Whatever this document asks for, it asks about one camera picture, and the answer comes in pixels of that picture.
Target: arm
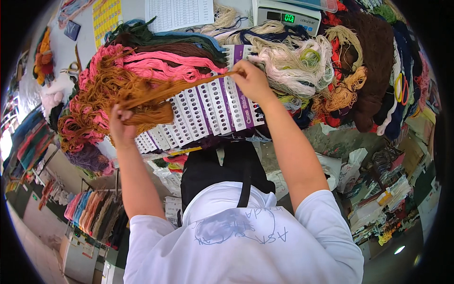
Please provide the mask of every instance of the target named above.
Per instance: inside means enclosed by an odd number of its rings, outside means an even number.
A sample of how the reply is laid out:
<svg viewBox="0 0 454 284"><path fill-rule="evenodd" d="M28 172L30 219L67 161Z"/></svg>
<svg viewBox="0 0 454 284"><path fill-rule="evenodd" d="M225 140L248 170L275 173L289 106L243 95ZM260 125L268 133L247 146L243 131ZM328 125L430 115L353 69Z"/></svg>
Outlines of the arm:
<svg viewBox="0 0 454 284"><path fill-rule="evenodd" d="M312 145L268 86L265 74L245 60L236 63L233 71L240 73L232 78L243 94L257 102L265 114L277 161L296 211L311 193L329 189L320 162Z"/></svg>
<svg viewBox="0 0 454 284"><path fill-rule="evenodd" d="M129 219L136 215L151 215L166 219L158 192L148 174L134 142L136 127L123 125L131 117L131 111L112 108L110 133L117 149L120 164L124 210Z"/></svg>

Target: scissors handle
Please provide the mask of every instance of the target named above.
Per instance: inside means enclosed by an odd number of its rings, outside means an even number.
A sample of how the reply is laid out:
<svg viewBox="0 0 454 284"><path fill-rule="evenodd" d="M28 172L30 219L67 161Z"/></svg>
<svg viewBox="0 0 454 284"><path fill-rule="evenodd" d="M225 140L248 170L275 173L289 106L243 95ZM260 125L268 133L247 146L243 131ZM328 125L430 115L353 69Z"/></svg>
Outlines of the scissors handle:
<svg viewBox="0 0 454 284"><path fill-rule="evenodd" d="M399 73L397 76L396 81L394 82L394 96L398 103L402 101L402 73Z"/></svg>
<svg viewBox="0 0 454 284"><path fill-rule="evenodd" d="M402 88L402 95L400 96L400 100L402 101L402 105L407 105L408 103L408 97L410 97L410 93L409 93L409 90L408 90L408 82L404 76L404 87ZM407 89L407 100L404 102L404 96L405 96L405 89Z"/></svg>

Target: brown yarn skein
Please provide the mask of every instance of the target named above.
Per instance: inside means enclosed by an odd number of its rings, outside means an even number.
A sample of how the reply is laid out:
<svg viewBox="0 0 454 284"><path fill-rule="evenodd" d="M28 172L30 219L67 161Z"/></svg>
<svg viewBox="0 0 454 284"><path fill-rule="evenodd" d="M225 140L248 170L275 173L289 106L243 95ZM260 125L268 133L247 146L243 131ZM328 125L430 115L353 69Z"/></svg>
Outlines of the brown yarn skein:
<svg viewBox="0 0 454 284"><path fill-rule="evenodd" d="M343 24L358 36L363 49L367 81L358 90L358 101L353 105L353 120L360 132L373 127L373 116L380 110L389 86L394 63L394 33L386 21L364 13L338 12Z"/></svg>

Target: white yarn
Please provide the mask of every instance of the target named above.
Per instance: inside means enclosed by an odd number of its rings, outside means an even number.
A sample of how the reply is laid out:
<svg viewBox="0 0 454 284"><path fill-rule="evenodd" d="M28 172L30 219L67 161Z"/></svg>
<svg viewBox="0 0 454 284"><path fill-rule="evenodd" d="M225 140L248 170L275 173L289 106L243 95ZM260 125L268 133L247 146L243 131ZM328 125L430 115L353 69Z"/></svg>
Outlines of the white yarn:
<svg viewBox="0 0 454 284"><path fill-rule="evenodd" d="M278 84L284 84L292 91L291 95L308 98L316 90L327 87L334 78L331 63L332 46L328 40L318 35L314 40L294 40L299 48L291 50L285 44L273 43L259 37L252 37L251 43L259 51L258 55L248 56L249 60L265 65L268 78ZM306 49L311 49L320 55L316 66L306 66L301 63L300 56ZM300 83L308 82L314 87Z"/></svg>
<svg viewBox="0 0 454 284"><path fill-rule="evenodd" d="M390 81L390 85L391 86L395 85L395 80L399 76L400 71L401 71L400 55L399 55L399 51L397 50L396 38L394 38L394 65L393 65L393 72L391 72L391 80L392 80L392 81ZM396 96L394 94L394 104L393 104L393 106L388 111L388 114L386 115L386 118L383 121L383 123L377 127L377 135L378 136L381 136L381 135L385 134L386 127L388 126L388 124L390 124L390 122L392 120L391 115L395 112L396 107L397 107L397 99L396 99Z"/></svg>

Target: paper sheet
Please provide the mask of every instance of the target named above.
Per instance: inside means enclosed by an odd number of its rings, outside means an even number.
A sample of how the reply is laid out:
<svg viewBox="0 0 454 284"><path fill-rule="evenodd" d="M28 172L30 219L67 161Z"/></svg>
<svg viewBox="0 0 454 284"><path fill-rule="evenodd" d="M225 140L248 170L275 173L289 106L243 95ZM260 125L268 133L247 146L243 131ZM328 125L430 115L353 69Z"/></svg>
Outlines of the paper sheet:
<svg viewBox="0 0 454 284"><path fill-rule="evenodd" d="M213 0L145 0L145 20L152 32L214 23Z"/></svg>

